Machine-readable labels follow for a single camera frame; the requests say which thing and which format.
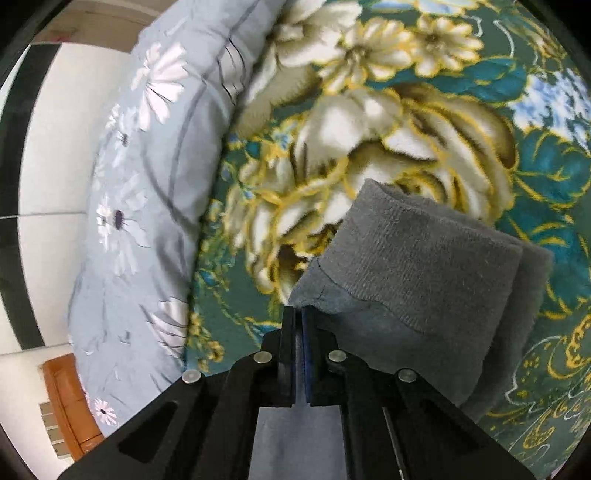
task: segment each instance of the folded gray cloth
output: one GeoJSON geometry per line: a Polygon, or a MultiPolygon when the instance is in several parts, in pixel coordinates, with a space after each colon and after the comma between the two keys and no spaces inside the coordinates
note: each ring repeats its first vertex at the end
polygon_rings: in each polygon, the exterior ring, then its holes
{"type": "Polygon", "coordinates": [[[388,186],[382,186],[382,188],[400,202],[486,231],[493,238],[512,242],[523,248],[521,262],[513,280],[512,292],[482,365],[482,373],[476,388],[462,404],[464,413],[474,420],[479,420],[494,407],[501,394],[507,389],[511,382],[511,375],[522,357],[525,342],[540,309],[544,285],[552,269],[552,252],[538,245],[522,242],[506,233],[489,229],[478,220],[430,199],[406,195],[401,190],[388,186]]]}
{"type": "Polygon", "coordinates": [[[395,191],[365,182],[290,303],[332,314],[323,327],[370,367],[412,368],[459,405],[482,373],[522,247],[395,191]]]}

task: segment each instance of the floral blanket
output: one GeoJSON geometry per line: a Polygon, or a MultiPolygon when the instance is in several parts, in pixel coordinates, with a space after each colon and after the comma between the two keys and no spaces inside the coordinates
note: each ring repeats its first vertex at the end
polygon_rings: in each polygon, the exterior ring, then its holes
{"type": "Polygon", "coordinates": [[[228,136],[193,281],[189,368],[258,349],[367,178],[554,252],[512,382],[480,426],[544,477],[591,422],[591,101],[508,0],[294,0],[228,136]]]}

